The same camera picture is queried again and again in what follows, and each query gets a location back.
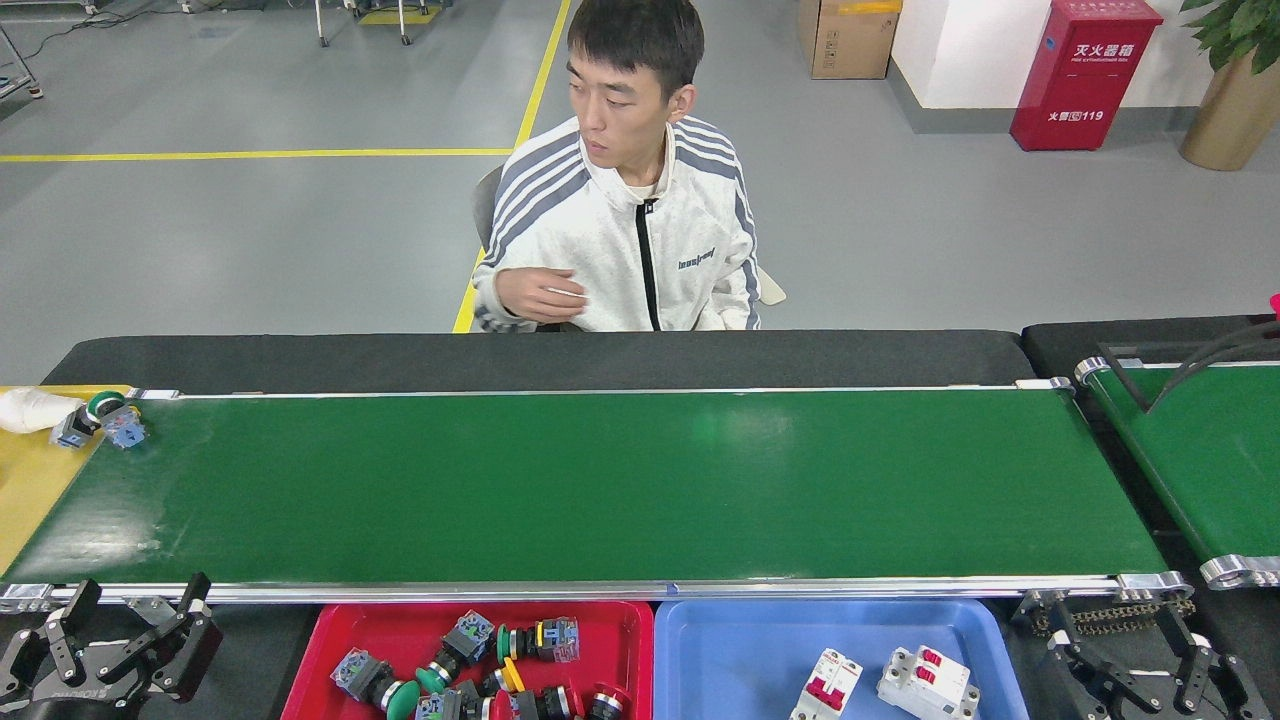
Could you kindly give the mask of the person's right hand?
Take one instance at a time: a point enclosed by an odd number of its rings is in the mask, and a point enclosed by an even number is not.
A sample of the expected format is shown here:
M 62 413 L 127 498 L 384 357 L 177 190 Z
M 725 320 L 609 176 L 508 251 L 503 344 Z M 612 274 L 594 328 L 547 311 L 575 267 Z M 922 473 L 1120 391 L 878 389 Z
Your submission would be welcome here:
M 586 290 L 575 272 L 547 266 L 509 268 L 497 273 L 495 292 L 513 316 L 540 324 L 573 320 L 588 306 Z

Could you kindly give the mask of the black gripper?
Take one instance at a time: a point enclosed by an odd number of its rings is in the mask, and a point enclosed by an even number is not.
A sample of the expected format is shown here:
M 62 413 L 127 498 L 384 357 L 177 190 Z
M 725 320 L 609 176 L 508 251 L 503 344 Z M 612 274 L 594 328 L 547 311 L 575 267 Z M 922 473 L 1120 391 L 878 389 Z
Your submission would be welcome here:
M 1270 719 L 1271 712 L 1245 662 L 1220 653 L 1192 633 L 1171 605 L 1158 610 L 1158 628 L 1179 659 L 1174 689 L 1138 692 L 1115 656 L 1066 632 L 1048 639 L 1050 697 L 1059 719 Z
M 210 588 L 206 575 L 195 574 L 175 606 L 160 596 L 129 597 L 125 606 L 148 629 L 108 653 L 99 680 L 87 678 L 76 632 L 92 616 L 101 588 L 81 582 L 67 606 L 40 626 L 18 630 L 3 651 L 1 701 L 13 706 L 10 719 L 137 719 L 147 694 L 191 701 L 223 639 L 205 602 Z M 37 684 L 47 657 L 55 673 Z

